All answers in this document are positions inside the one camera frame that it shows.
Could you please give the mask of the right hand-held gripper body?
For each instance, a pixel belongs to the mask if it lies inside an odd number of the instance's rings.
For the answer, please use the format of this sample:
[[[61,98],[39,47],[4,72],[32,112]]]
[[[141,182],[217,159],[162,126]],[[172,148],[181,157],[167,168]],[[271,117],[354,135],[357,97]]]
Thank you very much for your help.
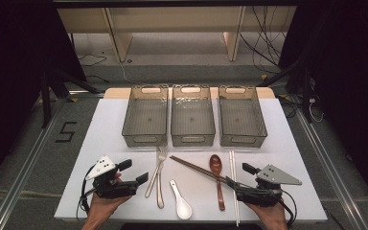
[[[257,186],[247,187],[237,182],[237,200],[258,206],[274,206],[282,198],[282,185],[298,185],[302,181],[287,172],[268,164],[256,176]]]

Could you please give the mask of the white ceramic spoon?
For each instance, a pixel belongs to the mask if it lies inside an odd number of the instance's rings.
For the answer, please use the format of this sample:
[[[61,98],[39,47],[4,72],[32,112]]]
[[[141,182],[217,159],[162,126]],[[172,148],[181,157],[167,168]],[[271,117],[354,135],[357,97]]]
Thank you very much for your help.
[[[170,181],[170,185],[175,195],[176,214],[180,219],[189,219],[193,214],[191,205],[182,197],[174,180]]]

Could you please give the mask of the black metal stand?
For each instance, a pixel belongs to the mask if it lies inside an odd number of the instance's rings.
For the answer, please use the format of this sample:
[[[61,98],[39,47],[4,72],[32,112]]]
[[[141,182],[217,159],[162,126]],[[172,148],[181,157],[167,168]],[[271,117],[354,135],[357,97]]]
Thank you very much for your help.
[[[264,80],[259,87],[269,87],[272,83],[289,77],[286,91],[288,93],[296,93],[298,90],[302,92],[302,110],[306,120],[311,123],[312,117],[310,113],[311,99],[311,72],[307,63],[303,60],[296,60],[289,67],[282,70],[268,80]]]
[[[59,68],[50,68],[43,72],[40,78],[40,92],[43,104],[43,124],[42,127],[49,125],[52,120],[52,108],[50,103],[50,92],[52,90],[60,99],[65,99],[70,95],[70,91],[65,86],[65,82],[70,81],[74,85],[85,89],[93,94],[100,94],[101,91],[91,85],[85,80],[79,80],[71,74]]]

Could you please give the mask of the light wooden table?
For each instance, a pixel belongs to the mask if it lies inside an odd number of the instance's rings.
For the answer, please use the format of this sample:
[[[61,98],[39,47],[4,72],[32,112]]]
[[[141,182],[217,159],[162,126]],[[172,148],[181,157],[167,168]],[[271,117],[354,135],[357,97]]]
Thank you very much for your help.
[[[271,88],[269,87],[257,87],[257,95],[259,99],[274,99],[275,95]],[[212,87],[210,89],[211,97],[215,99],[219,95],[219,89],[217,87]],[[103,97],[105,99],[128,99],[130,95],[129,87],[122,88],[108,88],[105,90]]]

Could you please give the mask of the person's right hand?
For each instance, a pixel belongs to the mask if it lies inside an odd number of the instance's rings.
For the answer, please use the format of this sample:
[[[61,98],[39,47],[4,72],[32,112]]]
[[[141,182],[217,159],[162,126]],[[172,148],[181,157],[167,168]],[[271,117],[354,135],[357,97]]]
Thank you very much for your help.
[[[287,224],[285,209],[280,203],[271,207],[261,207],[251,203],[246,203],[246,206],[257,214],[262,223],[282,222]]]

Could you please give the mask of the white chopstick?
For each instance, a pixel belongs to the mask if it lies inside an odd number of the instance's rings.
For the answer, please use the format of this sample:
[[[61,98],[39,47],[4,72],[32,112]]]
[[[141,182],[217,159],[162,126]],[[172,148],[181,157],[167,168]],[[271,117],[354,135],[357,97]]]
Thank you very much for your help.
[[[229,162],[230,162],[230,171],[231,171],[231,179],[235,181],[235,166],[234,166],[234,152],[232,150],[229,150]],[[233,191],[233,200],[234,200],[234,211],[235,211],[235,223],[236,227],[239,227],[239,221],[238,221],[238,201],[236,197],[236,192]]]
[[[231,150],[230,156],[232,160],[232,179],[236,181],[237,177],[236,177],[235,152],[233,150]],[[240,226],[239,202],[237,200],[236,191],[234,191],[233,193],[234,193],[234,203],[235,203],[234,205],[235,205],[236,226],[239,227]]]

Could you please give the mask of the steel fork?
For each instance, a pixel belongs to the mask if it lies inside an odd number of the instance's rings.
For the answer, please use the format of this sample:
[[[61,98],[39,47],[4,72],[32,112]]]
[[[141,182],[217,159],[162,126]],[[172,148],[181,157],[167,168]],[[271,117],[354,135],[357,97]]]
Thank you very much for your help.
[[[168,152],[167,152],[167,147],[166,146],[161,146],[161,147],[156,148],[156,156],[157,156],[156,168],[154,170],[154,173],[151,177],[148,188],[146,190],[145,198],[148,198],[150,196],[153,185],[154,185],[155,180],[156,180],[157,173],[159,172],[161,164],[166,160],[167,155],[168,155]]]

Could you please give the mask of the black curtain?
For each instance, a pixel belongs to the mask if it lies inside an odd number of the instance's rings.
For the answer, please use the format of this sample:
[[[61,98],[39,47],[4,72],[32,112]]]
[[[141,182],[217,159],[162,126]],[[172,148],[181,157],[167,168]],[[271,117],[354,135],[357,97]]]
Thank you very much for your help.
[[[322,109],[368,185],[368,0],[302,0],[293,16],[280,65],[301,54],[320,18],[339,4],[310,76]]]
[[[53,0],[0,0],[0,165],[55,69],[86,80]]]

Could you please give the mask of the brown wooden spoon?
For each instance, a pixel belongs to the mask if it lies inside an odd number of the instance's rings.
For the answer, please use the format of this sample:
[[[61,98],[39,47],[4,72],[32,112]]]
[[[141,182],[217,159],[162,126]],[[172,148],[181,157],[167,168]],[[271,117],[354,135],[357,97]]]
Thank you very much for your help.
[[[222,170],[222,165],[221,165],[220,158],[216,154],[213,154],[210,157],[209,165],[210,165],[211,172],[213,173],[213,175],[217,179],[218,207],[221,211],[224,211],[225,210],[225,203],[224,203],[223,193],[222,193],[222,189],[221,189],[221,183],[220,183],[220,180],[219,180],[220,173],[221,173],[221,170]]]

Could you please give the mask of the person's left hand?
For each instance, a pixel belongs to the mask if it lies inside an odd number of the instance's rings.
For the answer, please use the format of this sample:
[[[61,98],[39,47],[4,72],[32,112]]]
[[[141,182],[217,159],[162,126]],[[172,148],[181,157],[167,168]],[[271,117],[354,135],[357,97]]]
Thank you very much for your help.
[[[129,196],[107,199],[100,198],[98,195],[93,194],[87,221],[97,223],[105,222],[122,204],[126,203],[128,200]]]

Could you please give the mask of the light wooden desk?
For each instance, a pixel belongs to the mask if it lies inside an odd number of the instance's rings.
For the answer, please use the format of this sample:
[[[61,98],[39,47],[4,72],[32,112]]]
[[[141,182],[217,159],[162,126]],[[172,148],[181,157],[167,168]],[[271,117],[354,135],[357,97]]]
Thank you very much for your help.
[[[242,32],[287,32],[294,6],[59,9],[69,34],[108,34],[123,62],[134,33],[221,33],[228,59],[237,57]]]

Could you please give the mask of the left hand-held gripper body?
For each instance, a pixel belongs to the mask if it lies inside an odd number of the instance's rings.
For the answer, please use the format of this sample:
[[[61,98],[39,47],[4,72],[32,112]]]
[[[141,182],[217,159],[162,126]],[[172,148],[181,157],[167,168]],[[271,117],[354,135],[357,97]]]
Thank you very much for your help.
[[[84,181],[92,180],[93,188],[89,194],[96,193],[100,198],[117,198],[122,196],[134,196],[138,189],[136,181],[118,181],[115,178],[118,164],[104,155],[86,174]]]

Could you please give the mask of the aluminium floor rail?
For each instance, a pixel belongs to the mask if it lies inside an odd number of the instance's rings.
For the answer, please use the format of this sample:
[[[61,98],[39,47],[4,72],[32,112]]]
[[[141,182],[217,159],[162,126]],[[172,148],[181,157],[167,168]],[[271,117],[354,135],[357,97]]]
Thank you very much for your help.
[[[50,99],[52,119],[43,126],[37,100],[0,166],[0,230],[78,228],[55,218],[101,94],[75,91]]]
[[[281,103],[314,189],[331,217],[326,225],[368,230],[368,186],[328,120],[308,122],[296,95]]]

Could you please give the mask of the grey transparent plastic bin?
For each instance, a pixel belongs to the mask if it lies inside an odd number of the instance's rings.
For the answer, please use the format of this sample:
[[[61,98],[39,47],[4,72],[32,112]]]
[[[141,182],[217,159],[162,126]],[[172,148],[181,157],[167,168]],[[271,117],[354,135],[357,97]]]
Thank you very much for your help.
[[[129,148],[167,143],[169,86],[139,84],[130,89],[122,135]]]
[[[176,84],[172,87],[171,136],[174,147],[210,147],[216,126],[210,87]]]
[[[252,85],[218,88],[220,144],[260,148],[267,137],[257,90]]]

